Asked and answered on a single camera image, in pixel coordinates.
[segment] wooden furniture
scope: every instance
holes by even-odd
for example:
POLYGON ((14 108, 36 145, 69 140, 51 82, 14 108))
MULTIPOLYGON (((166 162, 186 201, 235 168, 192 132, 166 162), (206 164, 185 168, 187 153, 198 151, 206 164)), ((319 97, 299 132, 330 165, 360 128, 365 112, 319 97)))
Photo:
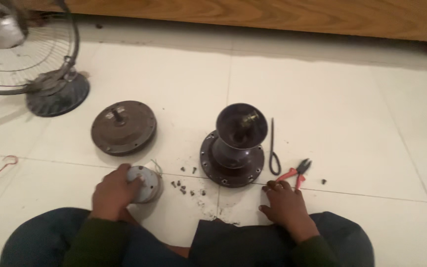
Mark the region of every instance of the wooden furniture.
MULTIPOLYGON (((51 11, 53 0, 23 0, 51 11)), ((427 0, 65 0, 74 13, 427 41, 427 0)))

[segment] red-handled pliers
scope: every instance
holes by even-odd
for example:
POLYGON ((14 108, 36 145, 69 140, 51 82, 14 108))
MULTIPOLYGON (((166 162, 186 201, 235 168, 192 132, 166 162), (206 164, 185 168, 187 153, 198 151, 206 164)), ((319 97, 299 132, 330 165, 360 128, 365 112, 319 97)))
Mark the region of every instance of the red-handled pliers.
POLYGON ((299 189, 301 187, 301 183, 305 181, 303 174, 305 171, 307 171, 307 169, 309 169, 309 167, 311 167, 311 163, 312 161, 309 161, 309 159, 301 161, 297 168, 290 168, 288 173, 283 174, 278 179, 276 179, 276 181, 282 181, 297 174, 298 178, 296 179, 295 188, 299 189))

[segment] hand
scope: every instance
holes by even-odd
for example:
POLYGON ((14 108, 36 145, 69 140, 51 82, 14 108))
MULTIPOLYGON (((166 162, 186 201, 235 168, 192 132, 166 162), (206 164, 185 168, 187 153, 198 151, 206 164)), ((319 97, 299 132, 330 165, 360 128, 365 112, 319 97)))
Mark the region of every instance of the hand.
POLYGON ((118 169, 103 178, 92 196, 93 210, 90 218, 118 221, 126 206, 137 197, 144 184, 143 177, 128 182, 129 164, 121 164, 118 169))
POLYGON ((269 181, 263 186, 270 200, 270 206, 259 206, 270 221, 284 227, 294 241, 299 244, 319 235, 316 224, 307 214, 300 190, 294 190, 286 181, 269 181))

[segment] green sleeve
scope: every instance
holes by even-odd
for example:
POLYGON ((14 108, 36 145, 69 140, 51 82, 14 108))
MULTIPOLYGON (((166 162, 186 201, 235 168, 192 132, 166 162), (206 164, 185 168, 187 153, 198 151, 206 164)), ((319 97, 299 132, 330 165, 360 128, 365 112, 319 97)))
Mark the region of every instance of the green sleeve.
POLYGON ((292 258, 300 267, 338 267, 337 258, 322 236, 310 238, 293 249, 292 258))
POLYGON ((127 240, 122 223, 88 219, 65 254, 63 267, 121 266, 127 240))

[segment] tile floor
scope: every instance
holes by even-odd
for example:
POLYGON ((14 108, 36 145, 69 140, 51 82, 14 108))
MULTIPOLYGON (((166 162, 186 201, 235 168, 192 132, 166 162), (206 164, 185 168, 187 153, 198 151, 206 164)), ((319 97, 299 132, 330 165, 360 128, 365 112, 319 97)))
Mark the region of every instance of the tile floor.
MULTIPOLYGON (((73 112, 32 116, 22 96, 0 96, 0 251, 27 219, 59 207, 90 208, 94 186, 121 162, 164 171, 157 203, 131 207, 160 240, 189 246, 199 219, 269 224, 255 184, 228 189, 199 170, 202 140, 225 106, 245 102, 274 117, 283 169, 314 161, 303 192, 310 213, 359 223, 377 266, 427 266, 427 56, 421 45, 334 35, 80 16, 77 69, 91 93, 73 112), (95 23, 104 27, 97 29, 95 23), (138 100, 158 132, 140 153, 114 158, 90 138, 93 119, 138 100), (182 195, 171 181, 206 195, 182 195)), ((263 144, 269 152, 269 136, 263 144)))

